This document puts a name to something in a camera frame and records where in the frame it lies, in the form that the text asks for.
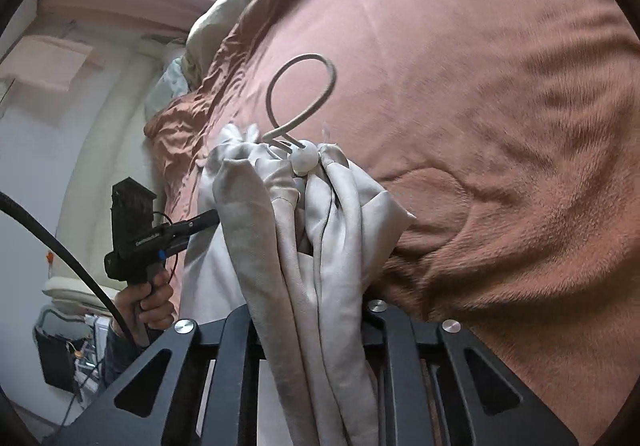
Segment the person's left hand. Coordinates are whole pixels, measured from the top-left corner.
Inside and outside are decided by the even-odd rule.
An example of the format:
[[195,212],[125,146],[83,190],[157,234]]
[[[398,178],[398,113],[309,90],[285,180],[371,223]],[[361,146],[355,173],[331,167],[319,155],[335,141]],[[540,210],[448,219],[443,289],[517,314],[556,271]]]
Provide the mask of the person's left hand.
[[130,284],[116,294],[114,305],[124,318],[137,345],[148,346],[149,330],[165,331],[175,321],[176,311],[171,303],[174,290],[166,269],[160,270],[152,282]]

